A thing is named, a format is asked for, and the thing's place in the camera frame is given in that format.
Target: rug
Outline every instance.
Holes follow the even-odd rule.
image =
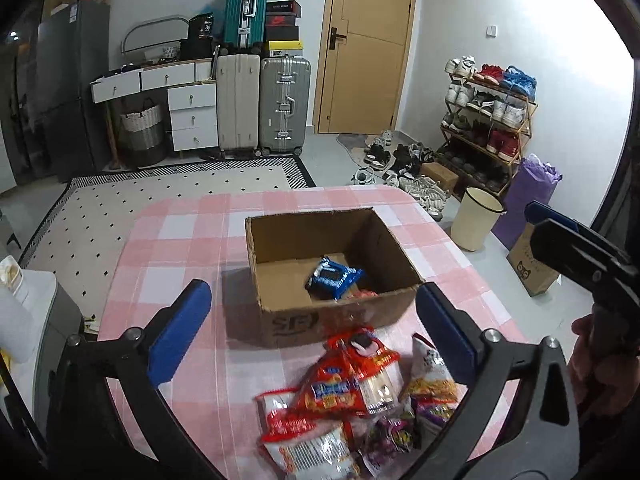
[[[315,187],[296,156],[223,160],[74,178],[20,258],[54,272],[84,316],[102,315],[138,213],[167,198]]]
[[[378,136],[376,135],[367,135],[367,134],[340,134],[338,135],[338,142],[344,146],[345,150],[349,153],[353,161],[359,165],[361,168],[368,168],[370,164],[367,164],[364,161],[364,156],[366,153],[364,149],[369,146],[374,140],[376,140]],[[385,171],[390,168],[393,163],[396,161],[394,157],[394,151],[398,147],[398,144],[404,144],[405,146],[409,146],[413,144],[415,140],[409,137],[407,134],[404,134],[400,131],[394,131],[394,137],[391,141],[391,146],[386,146],[385,150],[387,150],[391,154],[391,160],[386,165]]]

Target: white drawer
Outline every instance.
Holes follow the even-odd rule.
[[[174,130],[174,150],[195,150],[196,148],[214,148],[218,145],[218,127],[215,124],[206,128]]]
[[[148,70],[142,71],[143,90],[184,85],[185,83],[193,83],[194,81],[193,63],[159,66],[157,68],[149,68]]]
[[[140,72],[141,70],[132,70],[106,77],[102,81],[92,84],[91,92],[94,96],[94,103],[140,93]]]
[[[216,105],[215,83],[178,86],[167,90],[169,110],[185,110]]]
[[[171,129],[207,128],[216,126],[218,117],[215,106],[194,108],[193,110],[173,110],[171,112]]]
[[[211,79],[211,64],[212,59],[205,59],[196,61],[196,82],[208,81]]]

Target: rug border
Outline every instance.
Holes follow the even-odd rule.
[[[78,182],[81,181],[82,179],[90,179],[92,177],[100,177],[100,176],[124,176],[124,175],[132,175],[132,174],[140,174],[140,178],[146,178],[149,176],[153,176],[153,175],[149,175],[149,174],[145,174],[148,173],[149,171],[154,171],[154,170],[165,170],[167,168],[180,168],[180,167],[187,167],[187,166],[196,166],[196,165],[200,165],[200,164],[219,164],[222,162],[230,162],[230,163],[252,163],[252,162],[258,162],[258,161],[263,161],[263,162],[268,162],[269,160],[273,160],[274,162],[277,160],[291,160],[293,162],[295,162],[296,167],[298,169],[298,171],[300,172],[300,175],[302,176],[302,179],[304,180],[305,184],[307,187],[317,187],[316,183],[314,182],[314,180],[312,179],[310,173],[308,172],[307,168],[305,167],[304,163],[302,162],[302,160],[296,156],[296,155],[279,155],[279,156],[270,156],[270,157],[265,157],[265,158],[252,158],[249,160],[237,160],[237,159],[228,159],[228,160],[202,160],[202,161],[198,161],[198,162],[187,162],[187,163],[183,163],[183,164],[169,164],[168,166],[155,166],[152,168],[144,168],[141,170],[129,170],[129,171],[101,171],[99,173],[95,173],[92,175],[87,175],[87,176],[80,176],[80,177],[74,177],[72,178],[65,187],[65,190],[60,194],[60,196],[58,197],[58,199],[54,202],[54,204],[51,206],[51,208],[47,211],[46,215],[44,215],[44,217],[42,218],[42,220],[40,221],[40,224],[38,225],[37,229],[33,232],[33,235],[31,235],[31,238],[29,240],[29,242],[25,245],[24,250],[22,251],[22,254],[20,255],[20,258],[18,259],[18,265],[20,265],[21,267],[23,267],[23,263],[24,263],[24,259],[25,256],[30,252],[31,246],[33,245],[34,241],[37,240],[38,238],[41,239],[44,236],[44,228],[47,225],[47,220],[49,220],[50,215],[55,211],[56,208],[58,208],[63,201],[66,202],[66,195],[67,193],[69,193],[69,191],[72,189],[75,190],[78,187],[85,187],[85,186],[91,186],[91,183],[87,183],[84,184],[84,186],[75,186],[74,182]],[[135,177],[130,177],[127,178],[127,180],[132,180]],[[37,248],[37,245],[33,248],[33,250],[31,250],[31,254],[33,255],[33,253],[35,252]]]

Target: purple bag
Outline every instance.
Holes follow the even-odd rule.
[[[529,155],[521,163],[520,171],[513,178],[504,199],[507,214],[500,216],[492,232],[498,240],[511,249],[516,243],[527,221],[524,208],[533,200],[548,204],[562,175],[550,164],[542,164],[535,155]]]

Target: gray refrigerator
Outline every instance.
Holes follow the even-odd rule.
[[[61,182],[95,174],[111,159],[104,112],[90,83],[109,71],[110,6],[79,0],[40,24],[36,107]]]

